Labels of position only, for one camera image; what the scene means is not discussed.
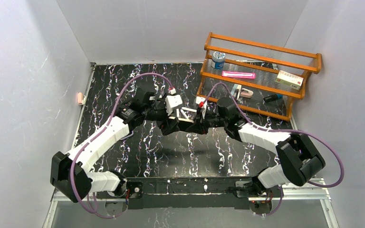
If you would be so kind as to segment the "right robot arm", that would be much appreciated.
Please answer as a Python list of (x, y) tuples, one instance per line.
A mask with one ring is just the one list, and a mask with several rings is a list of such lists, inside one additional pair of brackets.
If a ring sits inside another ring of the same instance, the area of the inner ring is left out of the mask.
[(253, 185), (259, 190), (287, 183), (303, 186), (326, 165), (306, 134), (274, 132), (249, 123), (229, 97), (217, 101), (215, 113), (203, 111), (204, 107), (205, 100), (201, 97), (194, 120), (182, 122), (180, 130), (207, 134), (209, 128), (222, 127), (230, 138), (251, 143), (278, 156), (278, 165), (266, 168), (253, 177)]

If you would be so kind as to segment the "phone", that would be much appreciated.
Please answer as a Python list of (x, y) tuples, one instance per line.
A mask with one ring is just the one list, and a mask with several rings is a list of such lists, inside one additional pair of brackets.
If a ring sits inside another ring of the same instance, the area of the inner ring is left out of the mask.
[(173, 111), (172, 115), (169, 116), (169, 119), (178, 119), (181, 122), (194, 123), (195, 117), (196, 113), (187, 112), (182, 110), (181, 108), (177, 108)]

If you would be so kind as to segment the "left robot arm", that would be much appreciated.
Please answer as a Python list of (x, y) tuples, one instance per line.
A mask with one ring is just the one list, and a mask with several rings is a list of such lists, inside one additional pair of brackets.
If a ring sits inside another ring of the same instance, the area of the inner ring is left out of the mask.
[(124, 196), (127, 179), (116, 171), (92, 172), (95, 162), (145, 120), (165, 121), (183, 104), (175, 89), (156, 98), (155, 91), (137, 89), (115, 113), (79, 146), (52, 157), (50, 183), (77, 203), (89, 193), (108, 191)]

